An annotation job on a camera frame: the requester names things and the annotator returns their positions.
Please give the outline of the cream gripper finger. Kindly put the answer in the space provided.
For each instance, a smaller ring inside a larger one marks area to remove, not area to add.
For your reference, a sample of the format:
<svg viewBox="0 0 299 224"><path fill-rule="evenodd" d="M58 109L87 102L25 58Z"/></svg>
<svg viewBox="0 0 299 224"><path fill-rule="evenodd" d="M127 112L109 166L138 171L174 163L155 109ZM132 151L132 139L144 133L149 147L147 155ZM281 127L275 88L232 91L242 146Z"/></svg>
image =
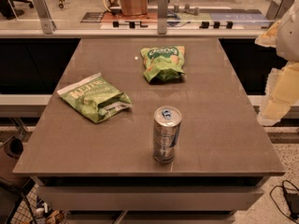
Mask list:
<svg viewBox="0 0 299 224"><path fill-rule="evenodd" d="M279 24L280 20L274 22L267 31L255 39L255 44L266 48L274 48L277 43L276 39L278 35Z"/></svg>
<svg viewBox="0 0 299 224"><path fill-rule="evenodd" d="M299 63L287 62L281 68L272 68L268 75L265 97L259 108L257 120L263 126L278 123L299 101Z"/></svg>

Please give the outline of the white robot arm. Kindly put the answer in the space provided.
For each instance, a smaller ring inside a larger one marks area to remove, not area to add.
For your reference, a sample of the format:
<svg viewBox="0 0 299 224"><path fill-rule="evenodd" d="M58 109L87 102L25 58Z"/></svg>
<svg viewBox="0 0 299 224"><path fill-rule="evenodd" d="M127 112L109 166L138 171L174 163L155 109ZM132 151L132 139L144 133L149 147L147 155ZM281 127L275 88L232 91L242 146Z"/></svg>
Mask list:
<svg viewBox="0 0 299 224"><path fill-rule="evenodd" d="M255 44L275 48L277 56L287 61L283 68L271 69L259 107L258 122L272 126L299 101L299 0L295 0L280 20L259 35Z"/></svg>

